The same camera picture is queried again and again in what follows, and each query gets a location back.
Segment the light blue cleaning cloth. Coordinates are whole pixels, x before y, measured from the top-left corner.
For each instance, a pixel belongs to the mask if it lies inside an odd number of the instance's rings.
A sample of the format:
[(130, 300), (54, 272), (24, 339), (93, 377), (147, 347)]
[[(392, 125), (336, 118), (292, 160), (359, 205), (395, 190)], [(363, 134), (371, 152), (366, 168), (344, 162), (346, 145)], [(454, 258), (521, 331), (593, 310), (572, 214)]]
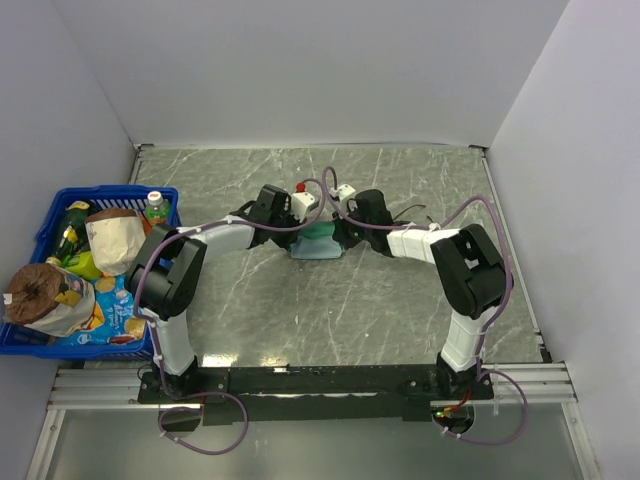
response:
[(343, 255), (343, 247), (331, 237), (299, 237), (289, 249), (290, 256), (298, 260), (331, 260)]

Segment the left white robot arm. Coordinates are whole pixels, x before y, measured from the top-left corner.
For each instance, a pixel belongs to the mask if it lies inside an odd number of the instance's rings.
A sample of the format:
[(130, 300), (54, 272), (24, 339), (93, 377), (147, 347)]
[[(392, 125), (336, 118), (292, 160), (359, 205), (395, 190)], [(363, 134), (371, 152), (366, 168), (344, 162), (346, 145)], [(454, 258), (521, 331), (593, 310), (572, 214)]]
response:
[(134, 314), (146, 320), (153, 363), (163, 377), (162, 390), (177, 402), (192, 398), (198, 368), (186, 323), (186, 310), (206, 262), (267, 241), (281, 248), (295, 243), (298, 231), (318, 206), (310, 193), (272, 185), (223, 219), (194, 227), (159, 224), (151, 228), (125, 275), (134, 297)]

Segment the brown sunglasses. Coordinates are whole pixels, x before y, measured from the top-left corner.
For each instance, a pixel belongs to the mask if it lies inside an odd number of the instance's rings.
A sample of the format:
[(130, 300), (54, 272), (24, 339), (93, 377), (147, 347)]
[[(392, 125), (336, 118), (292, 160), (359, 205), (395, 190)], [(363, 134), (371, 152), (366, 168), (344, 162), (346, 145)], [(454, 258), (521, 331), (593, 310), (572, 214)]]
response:
[(393, 217), (394, 225), (405, 225), (411, 222), (430, 225), (434, 220), (432, 216), (428, 214), (427, 206), (421, 203), (410, 205)]

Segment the grey felt glasses case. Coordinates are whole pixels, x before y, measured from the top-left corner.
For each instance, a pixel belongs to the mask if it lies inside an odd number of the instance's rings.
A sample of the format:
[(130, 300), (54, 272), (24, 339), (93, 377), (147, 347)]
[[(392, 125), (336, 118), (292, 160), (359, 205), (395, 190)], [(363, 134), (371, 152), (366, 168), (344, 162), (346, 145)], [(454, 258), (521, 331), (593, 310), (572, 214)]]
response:
[(330, 221), (317, 222), (300, 230), (297, 239), (299, 237), (305, 237), (305, 238), (311, 238), (311, 239), (321, 238), (321, 237), (331, 237), (333, 239), (334, 232), (335, 232), (335, 225), (333, 222), (330, 222)]

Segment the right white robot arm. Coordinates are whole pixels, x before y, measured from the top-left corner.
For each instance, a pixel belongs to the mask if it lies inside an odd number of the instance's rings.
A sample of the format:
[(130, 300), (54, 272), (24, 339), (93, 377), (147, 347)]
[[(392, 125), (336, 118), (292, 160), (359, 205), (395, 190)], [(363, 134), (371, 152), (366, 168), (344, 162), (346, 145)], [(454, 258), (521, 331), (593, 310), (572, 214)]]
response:
[(487, 197), (468, 199), (458, 217), (474, 202), (483, 203), (493, 222), (496, 241), (483, 226), (451, 228), (450, 220), (426, 226), (397, 222), (377, 189), (360, 192), (343, 203), (329, 197), (334, 209), (334, 237), (351, 248), (365, 241), (389, 258), (433, 265), (451, 308), (446, 341), (437, 356), (438, 390), (458, 398), (482, 375), (481, 354), (487, 332), (509, 303), (514, 279), (509, 249), (499, 216)]

